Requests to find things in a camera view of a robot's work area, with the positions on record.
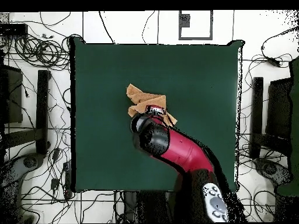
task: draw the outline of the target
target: green table surface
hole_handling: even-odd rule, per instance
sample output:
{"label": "green table surface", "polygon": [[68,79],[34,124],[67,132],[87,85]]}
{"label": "green table surface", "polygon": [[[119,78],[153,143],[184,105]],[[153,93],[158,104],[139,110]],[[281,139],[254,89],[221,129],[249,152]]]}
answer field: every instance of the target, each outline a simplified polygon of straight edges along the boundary
{"label": "green table surface", "polygon": [[238,50],[230,45],[84,44],[75,38],[76,185],[81,190],[173,190],[177,172],[136,150],[132,83],[166,95],[182,132],[211,148],[232,190]]}

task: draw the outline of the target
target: electrical cord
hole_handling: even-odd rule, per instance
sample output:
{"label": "electrical cord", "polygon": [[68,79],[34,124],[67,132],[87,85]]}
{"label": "electrical cord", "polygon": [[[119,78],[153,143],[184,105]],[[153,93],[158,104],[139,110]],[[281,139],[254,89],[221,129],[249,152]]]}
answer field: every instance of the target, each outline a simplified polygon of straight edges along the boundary
{"label": "electrical cord", "polygon": [[71,104],[71,103],[69,103],[69,102],[67,102],[66,100],[65,100],[65,97],[64,97],[64,94],[66,93],[66,91],[68,91],[68,90],[70,90],[71,88],[69,87],[68,89],[65,89],[64,90],[64,92],[63,92],[63,94],[62,94],[62,99],[63,99],[63,101],[64,101],[64,103],[66,103],[66,104]]}
{"label": "electrical cord", "polygon": [[146,23],[145,23],[145,25],[144,25],[144,28],[143,28],[143,31],[142,31],[142,39],[143,39],[144,44],[145,44],[145,40],[144,40],[144,38],[143,38],[143,33],[144,33],[144,30],[145,30],[145,27],[147,26],[147,22],[148,22],[148,20],[150,19],[150,17],[151,17],[155,12],[156,12],[156,11],[154,10],[153,13],[148,17],[148,19],[147,19],[147,21],[146,21]]}
{"label": "electrical cord", "polygon": [[93,200],[93,203],[89,207],[87,207],[86,209],[83,210],[81,223],[83,223],[83,221],[84,221],[84,212],[87,211],[88,209],[90,209],[95,204],[95,202],[99,196],[112,196],[112,195],[113,195],[113,193],[112,194],[105,194],[105,193],[98,194],[96,196],[95,200]]}
{"label": "electrical cord", "polygon": [[297,26],[297,27],[292,27],[291,29],[287,29],[287,30],[285,30],[285,31],[283,31],[283,32],[281,32],[281,33],[279,33],[279,34],[276,34],[276,35],[274,35],[274,36],[271,36],[270,38],[267,38],[264,42],[263,42],[263,44],[262,44],[262,46],[261,46],[261,51],[262,51],[262,54],[263,54],[263,56],[272,64],[272,65],[274,65],[274,66],[277,66],[277,67],[279,67],[280,66],[280,64],[279,64],[279,62],[275,59],[275,58],[270,58],[270,57],[267,57],[267,56],[265,56],[265,54],[264,54],[264,52],[263,52],[263,50],[265,49],[265,44],[266,44],[266,42],[268,41],[268,40],[270,40],[270,39],[272,39],[272,38],[275,38],[275,37],[278,37],[279,35],[284,35],[284,34],[286,34],[286,33],[289,33],[289,32],[292,32],[292,31],[295,31],[295,30],[298,30],[299,29],[299,27]]}
{"label": "electrical cord", "polygon": [[104,26],[104,29],[105,29],[106,33],[108,34],[109,38],[111,39],[112,44],[115,44],[115,42],[112,40],[110,34],[109,34],[108,31],[107,31],[107,28],[106,28],[106,26],[105,26],[105,23],[104,23],[104,20],[103,20],[103,18],[102,18],[102,15],[101,15],[100,11],[99,11],[99,16],[100,16],[100,19],[101,19],[101,21],[102,21],[102,23],[103,23],[103,26]]}

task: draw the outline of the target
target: black cable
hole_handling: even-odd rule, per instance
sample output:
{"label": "black cable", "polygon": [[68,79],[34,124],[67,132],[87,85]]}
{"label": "black cable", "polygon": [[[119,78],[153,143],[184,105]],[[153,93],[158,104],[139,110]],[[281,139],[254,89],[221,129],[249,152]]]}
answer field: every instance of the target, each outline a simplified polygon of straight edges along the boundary
{"label": "black cable", "polygon": [[95,204],[95,202],[96,202],[96,200],[99,196],[111,196],[111,195],[113,195],[113,193],[112,194],[105,194],[105,193],[98,194],[96,196],[95,200],[93,200],[92,204],[89,207],[87,207],[86,209],[83,210],[81,223],[83,223],[83,221],[84,221],[84,212],[87,211],[88,209],[90,209]]}
{"label": "black cable", "polygon": [[261,46],[261,50],[262,50],[262,54],[263,54],[263,56],[265,57],[265,58],[267,58],[267,59],[269,59],[269,57],[267,57],[267,56],[265,56],[264,55],[264,52],[263,52],[263,50],[265,49],[265,47],[264,47],[264,45],[266,44],[266,42],[268,41],[268,40],[270,40],[270,39],[272,39],[272,38],[275,38],[275,37],[278,37],[279,35],[284,35],[284,34],[286,34],[286,33],[289,33],[289,32],[291,32],[291,31],[295,31],[296,29],[299,29],[299,27],[297,26],[297,27],[292,27],[291,29],[287,29],[287,30],[285,30],[285,31],[283,31],[283,32],[281,32],[281,33],[279,33],[279,34],[276,34],[276,35],[274,35],[274,36],[272,36],[272,37],[270,37],[270,38],[267,38],[264,42],[263,42],[263,44],[262,44],[262,46]]}
{"label": "black cable", "polygon": [[[53,218],[52,222],[49,224],[53,224],[56,221],[60,221],[60,219],[68,212],[68,210],[71,208],[72,202],[70,205],[64,206],[62,210],[59,211],[59,213]],[[61,214],[60,218],[56,219],[56,217],[62,213],[66,208],[68,208],[63,214]]]}
{"label": "black cable", "polygon": [[[270,191],[267,191],[267,190],[262,190],[262,191],[258,191],[254,196],[253,196],[253,207],[254,207],[254,209],[255,209],[255,213],[256,213],[256,215],[258,216],[258,218],[262,221],[262,222],[264,222],[264,220],[259,216],[259,214],[258,214],[258,210],[257,210],[257,208],[256,208],[256,205],[258,204],[256,201],[255,201],[255,198],[256,198],[256,196],[258,195],[258,194],[260,194],[260,193],[269,193],[269,194],[271,194],[272,196],[274,196],[275,197],[275,199],[276,200],[279,200],[276,196],[275,196],[275,194],[273,194],[272,192],[270,192]],[[274,213],[272,212],[272,210],[268,210],[268,209],[265,209],[268,213],[270,213],[271,215],[274,215]]]}
{"label": "black cable", "polygon": [[35,212],[35,211],[30,211],[30,210],[28,210],[28,209],[25,209],[25,208],[22,207],[22,206],[21,206],[21,209],[24,210],[24,211],[27,211],[27,212],[36,214],[36,215],[39,217],[39,218],[37,219],[37,222],[36,222],[36,224],[38,224],[38,222],[39,222],[39,220],[40,220],[40,214],[39,214],[39,213],[37,213],[37,212]]}
{"label": "black cable", "polygon": [[[41,23],[43,24],[43,26],[46,28],[46,29],[49,29],[47,26],[52,26],[52,25],[46,25],[46,24],[44,24],[44,22],[43,22],[43,18],[41,18],[41,12],[40,12],[40,20],[41,20]],[[52,32],[54,32],[54,33],[57,33],[57,34],[59,34],[59,35],[61,35],[61,36],[63,36],[63,37],[66,37],[65,35],[63,35],[63,34],[61,34],[61,33],[59,33],[59,32],[57,32],[57,31],[54,31],[53,29],[49,29],[50,31],[52,31]]]}
{"label": "black cable", "polygon": [[[148,17],[148,19],[149,19],[155,12],[156,12],[156,11],[154,10],[153,13]],[[144,30],[145,30],[145,27],[147,26],[148,19],[147,19],[147,21],[146,21],[146,23],[145,23],[145,25],[144,25],[143,31],[142,31],[142,39],[143,39],[144,44],[145,44],[145,40],[144,40],[144,38],[143,38],[143,33],[144,33]]]}
{"label": "black cable", "polygon": [[62,20],[60,20],[59,22],[56,22],[56,23],[54,23],[54,24],[44,24],[43,23],[43,25],[45,25],[45,26],[55,26],[55,25],[57,25],[57,24],[59,24],[59,23],[61,23],[61,22],[63,22],[65,19],[67,19],[67,18],[69,18],[71,16],[71,12],[69,12],[69,14],[65,17],[65,18],[63,18]]}
{"label": "black cable", "polygon": [[103,23],[103,26],[104,26],[104,29],[105,29],[106,33],[108,34],[109,38],[110,38],[111,41],[112,41],[112,44],[115,44],[115,42],[112,40],[110,34],[109,34],[108,31],[107,31],[107,28],[106,28],[106,26],[105,26],[105,23],[104,23],[104,20],[103,20],[103,18],[102,18],[102,15],[101,15],[100,11],[99,11],[99,16],[100,16],[100,19],[102,20],[102,23]]}
{"label": "black cable", "polygon": [[65,100],[65,98],[64,98],[64,94],[66,93],[66,91],[68,91],[68,90],[70,90],[71,88],[69,87],[68,89],[65,89],[64,90],[64,92],[63,92],[63,94],[62,94],[62,99],[63,99],[63,101],[64,101],[64,103],[67,103],[67,104],[71,104],[71,103],[69,103],[69,102],[67,102],[66,100]]}

